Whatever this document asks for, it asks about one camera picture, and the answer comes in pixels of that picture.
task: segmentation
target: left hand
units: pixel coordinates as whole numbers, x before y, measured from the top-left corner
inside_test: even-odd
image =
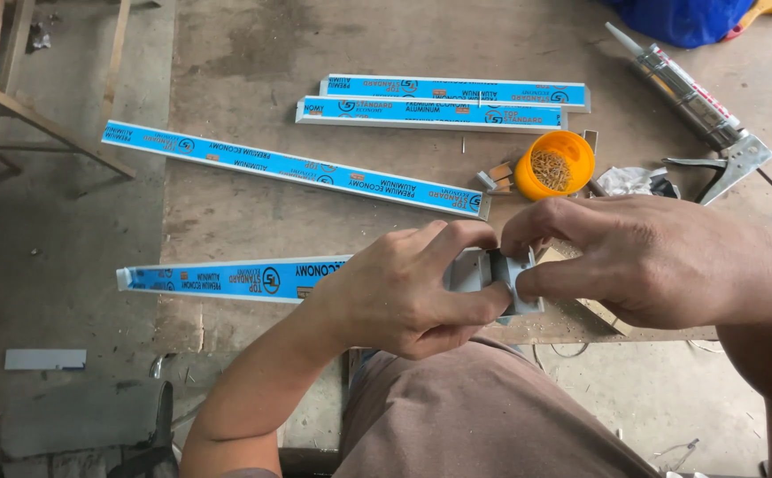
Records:
[[[466,343],[512,302],[506,284],[444,290],[442,276],[466,247],[494,248],[487,223],[434,221],[390,232],[321,279],[300,305],[338,348],[381,349],[420,360]]]

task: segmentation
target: hand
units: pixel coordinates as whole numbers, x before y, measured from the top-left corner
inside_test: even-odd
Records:
[[[554,237],[583,256],[519,275],[521,297],[596,299],[620,319],[678,329],[772,315],[772,231],[688,201],[550,198],[512,218],[502,253]]]
[[[471,220],[391,232],[321,279],[300,307],[343,348],[371,347],[413,360],[448,351],[496,320],[512,295],[499,282],[478,292],[448,292],[444,270],[466,247],[497,245],[488,224]]]

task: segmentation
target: person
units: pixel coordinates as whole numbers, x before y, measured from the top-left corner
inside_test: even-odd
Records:
[[[583,256],[522,272],[520,297],[596,299],[644,328],[717,327],[764,397],[772,475],[772,231],[712,208],[647,196],[550,198],[513,217],[501,251],[550,238]],[[511,301],[501,283],[442,287],[479,221],[380,237],[324,277],[226,369],[185,443],[185,478],[280,476],[275,430],[334,357],[380,350],[350,390],[335,476],[656,476],[518,352],[473,336]]]

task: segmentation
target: orange container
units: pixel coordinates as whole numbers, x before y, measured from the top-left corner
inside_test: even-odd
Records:
[[[572,175],[566,190],[553,190],[537,179],[534,170],[530,168],[530,155],[535,150],[555,152],[566,159]],[[525,197],[531,201],[539,201],[544,197],[569,196],[581,190],[593,177],[595,167],[596,158],[593,155],[593,148],[581,136],[572,131],[551,131],[534,141],[528,152],[519,159],[513,171],[513,180],[519,192]]]

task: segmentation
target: wooden workbench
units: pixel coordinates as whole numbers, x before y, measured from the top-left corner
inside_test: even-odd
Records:
[[[604,21],[621,22],[596,2],[179,0],[177,8],[172,131],[479,189],[478,170],[518,158],[537,136],[295,125],[296,102],[317,93],[328,73],[579,81],[592,90],[593,113],[570,114],[570,129],[599,131],[597,172],[659,168],[660,158],[706,152],[625,70],[625,50],[604,29]],[[669,50],[772,147],[771,18],[727,44]],[[772,162],[766,169],[772,176]],[[709,175],[672,170],[688,197]],[[500,231],[527,203],[496,197],[490,224]],[[772,227],[772,189],[757,175],[712,207]],[[164,211],[163,264],[348,254],[441,217],[176,160],[168,161]],[[241,350],[291,307],[162,296],[155,344],[166,352]],[[624,337],[573,304],[550,309],[485,334],[507,343],[714,337],[712,328]]]

